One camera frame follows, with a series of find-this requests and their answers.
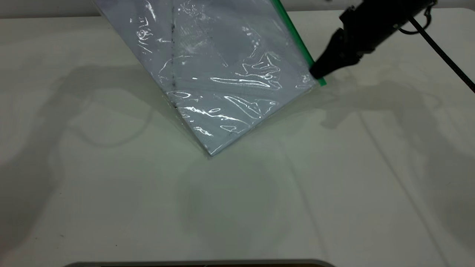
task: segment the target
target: clear plastic bag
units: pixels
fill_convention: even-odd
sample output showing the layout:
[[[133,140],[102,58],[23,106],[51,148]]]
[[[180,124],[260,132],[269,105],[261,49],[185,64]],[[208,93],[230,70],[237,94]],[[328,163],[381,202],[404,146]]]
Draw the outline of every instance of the clear plastic bag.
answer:
[[[210,155],[316,84],[271,0],[95,0]]]

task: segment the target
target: black cable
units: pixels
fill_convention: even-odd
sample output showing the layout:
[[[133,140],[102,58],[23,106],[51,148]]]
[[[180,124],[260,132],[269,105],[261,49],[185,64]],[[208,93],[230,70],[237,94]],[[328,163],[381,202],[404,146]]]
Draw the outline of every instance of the black cable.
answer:
[[[430,6],[428,6],[426,11],[424,12],[424,16],[426,16],[426,24],[423,27],[423,29],[429,28],[429,25],[432,22],[432,15],[430,14],[430,12],[432,11],[432,8],[435,6],[435,4],[437,4],[437,1],[432,2],[432,4]],[[404,34],[407,34],[407,35],[415,35],[415,34],[419,33],[418,30],[408,31],[408,30],[405,30],[405,29],[402,29],[402,28],[399,28],[399,31],[404,33]]]
[[[475,84],[470,78],[452,61],[447,54],[435,43],[435,41],[426,33],[421,25],[412,16],[408,16],[409,21],[414,25],[416,30],[424,37],[427,43],[439,54],[439,56],[449,65],[449,67],[462,79],[463,82],[475,93]]]

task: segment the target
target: plastic wrinkle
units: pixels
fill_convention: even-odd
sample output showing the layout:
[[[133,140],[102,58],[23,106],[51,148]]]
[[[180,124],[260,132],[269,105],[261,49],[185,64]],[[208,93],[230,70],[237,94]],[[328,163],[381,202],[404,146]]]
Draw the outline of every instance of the plastic wrinkle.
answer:
[[[210,155],[317,84],[271,0],[95,2]]]

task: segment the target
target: green zipper seal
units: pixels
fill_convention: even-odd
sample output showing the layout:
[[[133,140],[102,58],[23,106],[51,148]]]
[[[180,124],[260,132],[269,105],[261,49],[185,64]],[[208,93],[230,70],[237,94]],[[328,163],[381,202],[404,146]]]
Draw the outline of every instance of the green zipper seal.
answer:
[[[292,35],[292,38],[295,41],[295,44],[297,45],[303,57],[307,61],[309,68],[312,67],[312,65],[314,64],[314,59],[310,55],[310,52],[308,52],[308,49],[305,46],[304,41],[302,41],[302,38],[298,34],[298,31],[295,28],[294,24],[292,23],[292,20],[287,14],[287,11],[285,10],[284,6],[280,2],[280,0],[271,0],[271,1],[274,4],[275,9],[279,13],[280,17],[284,21],[285,25],[287,26],[287,29],[290,31],[290,34]],[[325,86],[327,84],[324,78],[318,79],[318,83],[320,84],[320,86]]]

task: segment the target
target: white tabletop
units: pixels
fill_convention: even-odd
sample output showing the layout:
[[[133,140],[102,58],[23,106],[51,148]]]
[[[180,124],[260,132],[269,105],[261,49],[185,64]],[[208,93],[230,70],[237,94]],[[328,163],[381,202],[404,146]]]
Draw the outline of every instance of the white tabletop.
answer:
[[[314,57],[341,11],[290,13]],[[475,13],[428,32],[475,78]],[[210,159],[99,17],[0,20],[0,266],[475,264],[475,95],[396,33]]]

